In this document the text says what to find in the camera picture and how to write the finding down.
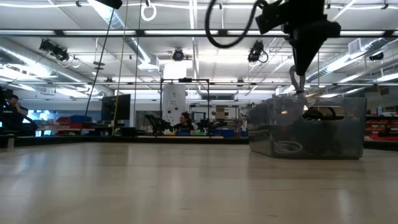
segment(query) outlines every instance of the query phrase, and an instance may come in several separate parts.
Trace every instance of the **black speaker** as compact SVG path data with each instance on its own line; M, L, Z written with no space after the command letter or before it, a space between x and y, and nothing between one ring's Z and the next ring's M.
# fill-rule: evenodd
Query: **black speaker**
M121 0L95 0L95 1L98 1L104 5L114 8L114 9L119 9L123 4L123 2Z

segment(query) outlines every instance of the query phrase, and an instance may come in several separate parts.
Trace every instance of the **person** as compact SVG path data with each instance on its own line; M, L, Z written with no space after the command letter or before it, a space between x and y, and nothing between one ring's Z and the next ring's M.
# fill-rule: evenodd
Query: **person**
M4 110L3 111L3 118L7 119L12 125L15 127L21 127L22 122L24 121L24 116L27 116L28 109L21 106L21 104L18 102L19 98L16 95L9 95L7 97L7 103L11 108L14 108L16 113L13 113L10 110Z
M174 126L174 133L178 131L189 133L189 135L195 134L195 129L193 128L192 121L187 112L181 114L180 123Z

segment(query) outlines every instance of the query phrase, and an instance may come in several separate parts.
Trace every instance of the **black monitor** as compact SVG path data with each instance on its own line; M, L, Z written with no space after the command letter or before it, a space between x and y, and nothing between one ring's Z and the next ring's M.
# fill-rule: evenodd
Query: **black monitor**
M118 112L116 120L130 119L130 99L131 95L119 95ZM102 98L101 120L113 121L116 109L116 96Z

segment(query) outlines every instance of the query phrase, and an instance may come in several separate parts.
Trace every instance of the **woman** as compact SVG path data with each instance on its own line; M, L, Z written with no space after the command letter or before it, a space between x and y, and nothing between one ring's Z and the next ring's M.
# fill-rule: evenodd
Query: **woman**
M187 112L181 114L180 123L174 126L174 133L176 134L179 131L189 133L189 135L195 134L195 129Z

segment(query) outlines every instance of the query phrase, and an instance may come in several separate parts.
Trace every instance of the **wooden floor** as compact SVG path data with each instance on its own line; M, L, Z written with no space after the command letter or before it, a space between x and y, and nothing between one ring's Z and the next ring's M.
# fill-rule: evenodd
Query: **wooden floor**
M271 159L245 145L0 152L1 224L397 223L398 152Z

